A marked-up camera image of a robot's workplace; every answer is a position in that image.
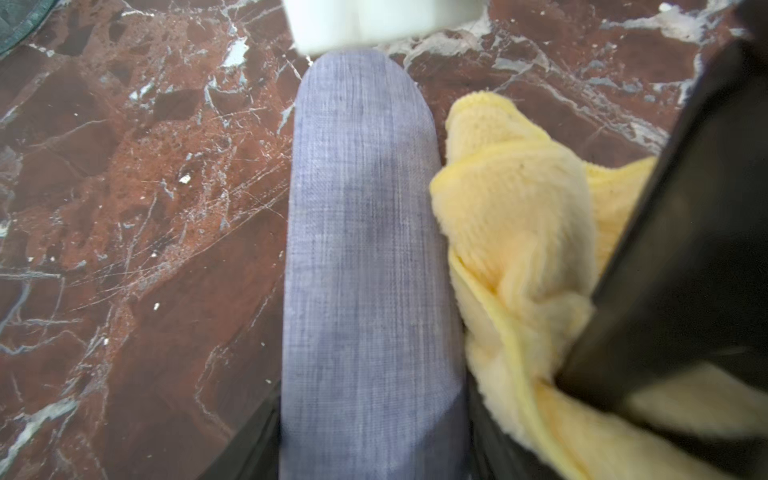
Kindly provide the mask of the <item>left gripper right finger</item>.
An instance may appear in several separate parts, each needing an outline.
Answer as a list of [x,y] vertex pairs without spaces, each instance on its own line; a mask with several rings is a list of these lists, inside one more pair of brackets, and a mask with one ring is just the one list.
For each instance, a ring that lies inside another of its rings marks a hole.
[[467,373],[467,405],[472,479],[561,480],[558,473],[500,429],[485,407],[471,373]]

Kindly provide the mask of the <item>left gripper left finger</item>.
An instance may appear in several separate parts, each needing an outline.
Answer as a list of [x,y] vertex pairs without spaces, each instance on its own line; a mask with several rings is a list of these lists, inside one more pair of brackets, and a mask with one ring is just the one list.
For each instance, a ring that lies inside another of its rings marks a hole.
[[280,390],[272,389],[198,480],[279,478]]

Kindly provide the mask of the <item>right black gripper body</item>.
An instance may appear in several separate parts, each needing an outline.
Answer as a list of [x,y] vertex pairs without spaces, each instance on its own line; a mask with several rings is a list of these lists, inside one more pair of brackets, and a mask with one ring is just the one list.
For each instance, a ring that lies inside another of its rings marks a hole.
[[706,67],[593,295],[556,382],[617,411],[710,360],[767,389],[767,5]]

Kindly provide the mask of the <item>lavender eyeglass case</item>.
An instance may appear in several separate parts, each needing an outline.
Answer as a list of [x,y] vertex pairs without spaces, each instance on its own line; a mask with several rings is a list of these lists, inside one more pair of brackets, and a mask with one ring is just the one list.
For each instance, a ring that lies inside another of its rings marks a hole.
[[463,328],[429,185],[441,166],[413,79],[328,53],[295,102],[279,474],[464,479]]

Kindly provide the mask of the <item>yellow microfiber cloth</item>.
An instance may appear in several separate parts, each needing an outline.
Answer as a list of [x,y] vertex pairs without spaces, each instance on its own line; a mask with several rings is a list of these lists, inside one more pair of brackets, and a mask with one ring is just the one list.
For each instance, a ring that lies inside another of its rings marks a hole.
[[765,436],[766,395],[725,370],[703,362],[645,387],[626,417],[554,381],[656,159],[584,161],[487,91],[457,100],[446,131],[432,209],[448,241],[468,369],[495,423],[561,479],[726,478],[659,434]]

